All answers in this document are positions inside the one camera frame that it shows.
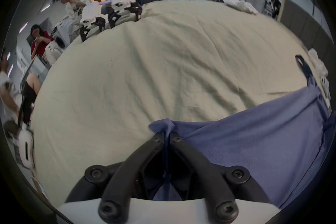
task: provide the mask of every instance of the white cloth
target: white cloth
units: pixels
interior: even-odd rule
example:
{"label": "white cloth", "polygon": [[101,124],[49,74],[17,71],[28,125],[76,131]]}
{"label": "white cloth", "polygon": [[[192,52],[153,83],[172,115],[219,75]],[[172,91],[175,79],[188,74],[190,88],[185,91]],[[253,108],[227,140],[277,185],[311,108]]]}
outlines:
{"label": "white cloth", "polygon": [[230,7],[236,8],[237,10],[258,14],[258,11],[253,7],[253,5],[249,2],[245,2],[244,0],[223,0],[225,4]]}
{"label": "white cloth", "polygon": [[326,66],[324,65],[324,62],[322,62],[319,59],[316,50],[314,49],[308,50],[308,55],[309,55],[311,62],[313,63],[315,67],[315,70],[317,71],[318,76],[320,77],[322,88],[325,93],[325,99],[326,99],[325,102],[327,104],[329,112],[331,112],[331,104],[330,104],[331,96],[329,92],[329,81],[327,80],[328,70]]}
{"label": "white cloth", "polygon": [[31,119],[37,178],[58,207],[86,168],[152,137],[155,120],[216,121],[306,87],[297,54],[317,78],[302,42],[270,17],[146,4],[137,22],[75,39],[50,69]]}
{"label": "white cloth", "polygon": [[[12,97],[14,100],[15,104],[20,107],[22,103],[22,95],[19,93],[19,91],[15,88],[14,83],[12,80],[8,77],[7,73],[4,71],[0,72],[0,87],[3,87],[6,85],[6,88],[9,92],[9,95]],[[5,105],[5,103],[2,101],[4,110],[5,110],[5,115],[13,119],[15,122],[18,121],[18,117],[15,113],[15,111],[11,110],[9,107]]]}
{"label": "white cloth", "polygon": [[45,48],[45,57],[47,61],[49,62],[50,66],[53,66],[53,64],[57,61],[57,59],[62,54],[61,48],[57,45],[56,41],[51,41],[47,47]]}
{"label": "white cloth", "polygon": [[[85,5],[88,5],[91,3],[90,0],[78,0]],[[65,11],[69,15],[70,18],[72,18],[71,24],[73,25],[73,31],[76,31],[80,28],[80,20],[82,19],[82,11],[84,7],[79,7],[75,3],[67,3],[65,6]]]}

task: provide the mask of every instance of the wrinkled fabric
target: wrinkled fabric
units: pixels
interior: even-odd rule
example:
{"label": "wrinkled fabric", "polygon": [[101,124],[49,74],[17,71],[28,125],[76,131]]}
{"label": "wrinkled fabric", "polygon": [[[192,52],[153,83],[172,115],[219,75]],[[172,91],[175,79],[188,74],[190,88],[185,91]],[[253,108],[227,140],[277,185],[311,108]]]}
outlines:
{"label": "wrinkled fabric", "polygon": [[328,121],[310,68],[297,57],[307,78],[305,88],[219,121],[164,119],[149,127],[167,136],[177,132],[211,163],[246,167],[271,202],[283,208],[316,175],[330,146],[325,141],[330,141],[335,128],[335,115]]}

